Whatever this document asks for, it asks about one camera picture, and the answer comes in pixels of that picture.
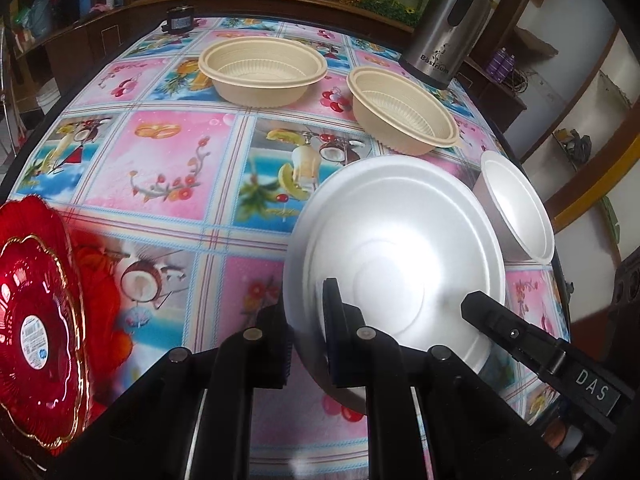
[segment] white foam bowl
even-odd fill
[[[297,101],[327,70],[326,59],[311,47],[262,37],[214,43],[200,54],[198,68],[227,101],[258,108]]]
[[[554,231],[527,177],[495,152],[484,152],[480,167],[474,194],[494,227],[504,259],[548,264],[554,256]]]
[[[436,147],[453,146],[460,138],[447,109],[399,74],[363,66],[349,73],[347,85],[360,126],[396,152],[423,155]]]
[[[283,296],[306,369],[338,402],[365,412],[364,388],[335,388],[327,370],[322,283],[401,345],[450,347],[475,372],[490,341],[462,319],[465,296],[504,304],[498,240],[471,190],[418,158],[366,158],[332,174],[310,197],[289,239]]]

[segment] purple bottle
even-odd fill
[[[504,47],[502,47],[500,50],[498,50],[494,54],[494,56],[491,58],[491,61],[486,67],[486,72],[490,77],[495,77],[495,73],[498,71],[498,69],[500,68],[500,65],[502,64],[502,62],[506,57],[507,57],[507,51]]]
[[[498,83],[503,82],[504,79],[511,73],[511,70],[513,70],[513,66],[515,64],[516,64],[516,57],[513,54],[511,54],[511,56],[509,57],[504,58],[504,61],[502,62],[502,64],[500,65],[500,67],[498,68],[498,70],[494,75],[494,79]]]

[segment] stainless steel thermos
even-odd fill
[[[400,65],[444,90],[482,31],[492,1],[429,0]]]

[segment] lemon slice print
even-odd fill
[[[267,134],[267,139],[288,142],[289,144],[297,144],[298,146],[305,145],[305,137],[300,135],[298,132],[292,132],[291,130],[271,130]]]
[[[287,192],[289,196],[296,200],[305,201],[309,198],[309,192],[302,189],[298,184],[293,181],[293,166],[288,162],[282,165],[278,172],[278,182],[282,186],[282,189]]]

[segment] white wall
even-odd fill
[[[542,202],[575,176],[564,151],[549,137],[522,165]]]
[[[607,92],[605,87],[603,80],[596,76],[558,126],[568,130],[574,128],[581,136],[590,136],[592,157],[607,143],[628,113],[622,100],[613,92]]]
[[[640,246],[640,162],[607,194],[620,223],[620,256]]]
[[[574,97],[600,57],[615,21],[602,0],[545,0],[539,9],[529,3],[518,26],[559,52],[532,65],[542,84],[529,83],[520,95],[527,110],[505,132],[516,155],[522,156]]]
[[[569,302],[571,320],[609,306],[616,267],[604,221],[595,207],[556,234],[556,248],[564,278],[575,287]]]
[[[640,96],[640,64],[621,31],[616,36],[602,71],[626,94],[633,103]]]

